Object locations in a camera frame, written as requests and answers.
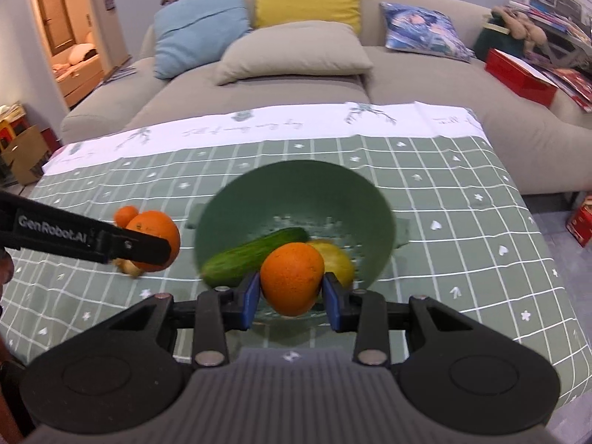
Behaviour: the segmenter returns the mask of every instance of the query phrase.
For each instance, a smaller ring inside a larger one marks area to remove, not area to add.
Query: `patterned pillow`
[[[398,3],[382,2],[381,7],[387,20],[387,48],[462,61],[474,56],[445,14]]]

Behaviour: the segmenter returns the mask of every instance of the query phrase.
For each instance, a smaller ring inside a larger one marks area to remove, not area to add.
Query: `beige sofa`
[[[261,77],[224,86],[212,82],[217,63],[171,81],[153,77],[154,35],[146,35],[135,75],[97,89],[61,124],[65,143],[202,115],[268,105],[420,101],[472,108],[522,194],[592,189],[592,117],[558,91],[551,109],[514,94],[484,64],[394,53],[384,48],[381,1],[448,15],[472,47],[489,9],[457,0],[361,0],[360,41],[374,63],[364,77]],[[253,11],[255,0],[247,0]]]

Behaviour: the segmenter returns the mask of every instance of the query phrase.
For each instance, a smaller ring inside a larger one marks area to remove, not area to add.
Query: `metal pin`
[[[195,356],[195,361],[203,367],[216,367],[223,363],[224,355],[217,350],[203,350]]]
[[[387,355],[378,349],[366,349],[357,355],[359,360],[364,365],[382,365],[387,360]]]

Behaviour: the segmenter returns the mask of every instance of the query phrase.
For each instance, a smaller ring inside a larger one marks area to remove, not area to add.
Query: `white logo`
[[[290,352],[286,352],[282,358],[283,360],[287,360],[289,363],[292,363],[302,357],[298,352],[291,350]]]
[[[63,230],[57,225],[50,225],[47,222],[35,222],[35,220],[29,220],[25,215],[21,215],[18,218],[18,224],[22,228],[28,228],[35,232],[41,232],[42,234],[55,235],[56,237],[66,238],[75,242],[87,243],[87,235],[82,232],[75,232],[73,230]]]

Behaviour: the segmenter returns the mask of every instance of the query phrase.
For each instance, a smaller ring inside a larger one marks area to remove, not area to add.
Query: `gray pillow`
[[[234,41],[218,63],[214,82],[271,75],[359,75],[372,62],[351,26],[293,21],[259,28]]]

